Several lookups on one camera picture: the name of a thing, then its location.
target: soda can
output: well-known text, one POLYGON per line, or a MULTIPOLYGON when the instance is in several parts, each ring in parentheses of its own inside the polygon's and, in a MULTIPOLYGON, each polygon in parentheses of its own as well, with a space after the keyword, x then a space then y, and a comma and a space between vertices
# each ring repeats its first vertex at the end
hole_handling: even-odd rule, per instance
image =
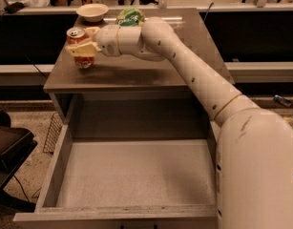
MULTIPOLYGON (((89 35, 81 27, 73 27, 67 30, 67 42, 72 44, 78 44, 79 42, 89 38, 89 35)), ((86 69, 93 65, 94 57, 74 57, 75 65, 78 68, 86 69)))

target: white bowl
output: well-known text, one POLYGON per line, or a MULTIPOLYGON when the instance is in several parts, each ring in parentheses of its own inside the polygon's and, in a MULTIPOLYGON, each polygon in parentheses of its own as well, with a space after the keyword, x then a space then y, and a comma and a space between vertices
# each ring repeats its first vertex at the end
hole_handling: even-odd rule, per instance
POLYGON ((80 6, 76 12, 88 22, 98 22, 108 10, 109 8, 104 4, 86 4, 80 6))

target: table top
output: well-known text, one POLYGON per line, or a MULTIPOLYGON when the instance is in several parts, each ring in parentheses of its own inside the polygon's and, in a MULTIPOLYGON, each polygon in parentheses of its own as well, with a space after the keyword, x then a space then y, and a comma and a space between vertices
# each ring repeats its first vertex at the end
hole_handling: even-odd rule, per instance
MULTIPOLYGON (((196 9, 151 9, 143 12, 146 19, 153 16, 166 19, 189 49, 232 82, 232 77, 196 9)), ((120 10, 109 10, 104 20, 99 23, 88 23, 82 17, 78 17, 75 26, 103 27, 113 24, 119 13, 120 10)), ((44 86, 46 93, 157 89, 188 89, 181 76, 166 59, 153 62, 131 55, 107 57, 99 53, 94 65, 82 70, 75 66, 73 58, 64 49, 44 86)))

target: drawer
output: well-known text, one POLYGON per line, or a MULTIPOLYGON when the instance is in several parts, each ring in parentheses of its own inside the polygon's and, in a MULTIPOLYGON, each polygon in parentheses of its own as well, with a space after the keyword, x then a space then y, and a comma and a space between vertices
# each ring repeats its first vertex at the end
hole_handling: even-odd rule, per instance
POLYGON ((138 95, 73 96, 36 210, 16 214, 15 222, 24 228, 216 228, 206 113, 188 93, 138 95))

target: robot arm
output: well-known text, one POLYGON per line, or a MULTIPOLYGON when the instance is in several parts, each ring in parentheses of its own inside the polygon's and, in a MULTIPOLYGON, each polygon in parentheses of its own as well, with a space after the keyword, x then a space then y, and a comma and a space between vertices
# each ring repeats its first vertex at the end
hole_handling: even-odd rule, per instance
POLYGON ((191 52, 170 25, 160 18, 149 18, 143 27, 109 25, 95 37, 107 56, 131 54, 147 60, 168 59, 183 77, 211 120, 219 126, 233 113, 258 108, 232 84, 191 52))
POLYGON ((108 56, 166 58, 220 126, 217 149, 219 229, 293 229, 293 129, 263 110, 191 52, 168 23, 107 26, 95 37, 108 56))

